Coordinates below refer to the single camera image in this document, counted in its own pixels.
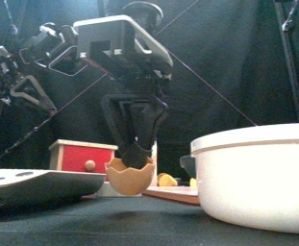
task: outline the red and white box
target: red and white box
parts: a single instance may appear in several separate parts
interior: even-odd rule
[[[50,169],[106,173],[106,164],[115,157],[115,145],[59,139],[50,147]]]

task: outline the wire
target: wire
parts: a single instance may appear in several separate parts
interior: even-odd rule
[[[293,21],[293,15],[296,13],[298,3],[299,3],[299,0],[294,0],[293,1],[292,7],[290,7],[290,12],[289,12],[289,15],[288,15],[288,19],[286,19],[286,21],[285,21],[285,23],[282,25],[282,29],[284,29],[285,32],[289,31],[290,24],[292,24],[292,21]]]
[[[28,132],[15,143],[14,145],[6,149],[3,154],[0,155],[0,159],[3,159],[7,155],[10,155],[14,150],[23,144],[23,142],[36,133],[39,130],[51,122],[51,120],[62,113],[62,111],[82,97],[82,95],[91,89],[91,87],[102,81],[102,79],[107,76],[107,74],[103,74],[103,76],[70,100],[66,105],[56,111],[56,113],[47,118],[36,127],[34,127],[32,131]]]
[[[254,121],[247,117],[247,115],[237,108],[237,106],[227,100],[227,98],[222,95],[222,93],[211,86],[211,84],[199,76],[199,74],[190,68],[190,66],[177,57],[177,55],[169,51],[173,57],[181,62],[183,67],[195,75],[195,77],[206,84],[206,86],[215,92],[215,94],[225,100],[225,102],[233,107],[233,109],[246,118],[246,120],[257,126]]]
[[[201,0],[195,0],[193,4],[182,11],[182,13],[171,20],[171,22],[157,32],[157,35],[159,35],[167,27],[171,26],[171,24],[175,23],[175,21],[185,15],[185,13],[198,4]],[[181,58],[177,57],[177,55],[169,50],[169,53],[173,55],[173,57],[181,62],[183,67],[195,75],[195,77],[206,84],[206,86],[214,91],[214,93],[225,100],[225,102],[233,107],[233,109],[246,118],[246,120],[257,126],[254,121],[246,116],[246,114],[237,108],[237,106],[227,100],[227,98],[222,95],[222,93],[211,86],[211,84],[199,76],[199,74],[191,69],[191,67],[182,61]]]
[[[158,36],[174,23],[175,21],[183,16],[183,14],[195,6],[195,4],[199,2],[201,0],[195,0],[193,2],[193,4],[190,4],[190,6],[181,12],[181,14],[170,21],[170,23],[155,33],[155,35]]]

